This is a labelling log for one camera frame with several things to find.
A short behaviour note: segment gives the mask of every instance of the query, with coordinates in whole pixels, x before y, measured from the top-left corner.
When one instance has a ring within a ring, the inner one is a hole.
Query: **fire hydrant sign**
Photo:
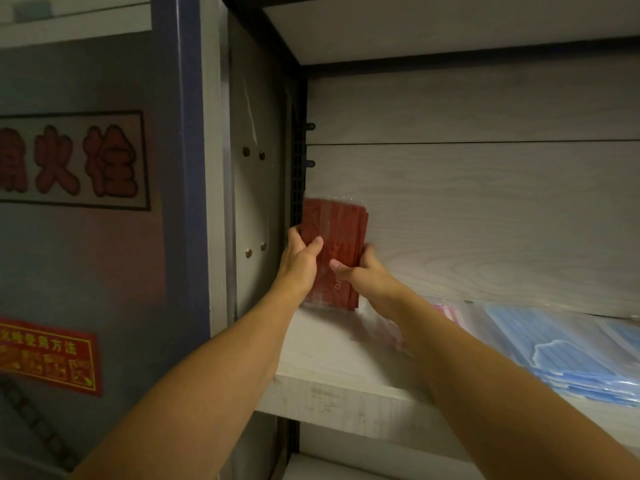
[[[0,201],[149,210],[140,111],[0,116]]]
[[[102,395],[95,335],[0,317],[0,372]]]

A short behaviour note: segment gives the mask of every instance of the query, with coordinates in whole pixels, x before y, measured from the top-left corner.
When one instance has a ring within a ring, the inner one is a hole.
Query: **person's left hand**
[[[271,289],[291,294],[302,302],[314,285],[316,257],[322,250],[323,240],[318,236],[305,246],[298,227],[289,229],[287,236],[289,243],[282,254],[280,269]]]

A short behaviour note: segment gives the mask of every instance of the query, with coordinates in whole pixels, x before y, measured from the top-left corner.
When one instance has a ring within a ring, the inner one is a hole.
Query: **person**
[[[296,228],[288,238],[260,302],[169,371],[70,479],[215,478],[273,379],[287,327],[316,277],[322,238],[306,247]],[[330,266],[398,325],[436,405],[485,478],[640,479],[628,450],[396,280],[372,246],[359,267]]]

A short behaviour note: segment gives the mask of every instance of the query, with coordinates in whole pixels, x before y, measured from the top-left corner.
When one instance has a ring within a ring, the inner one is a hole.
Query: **forearm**
[[[601,428],[420,297],[407,291],[395,309],[431,395],[487,478],[640,474]]]
[[[169,372],[72,475],[212,478],[272,379],[299,297],[276,290]]]

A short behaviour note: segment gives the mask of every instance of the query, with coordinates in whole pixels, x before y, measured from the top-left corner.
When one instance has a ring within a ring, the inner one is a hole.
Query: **red instruction label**
[[[0,317],[0,372],[102,395],[96,336]]]

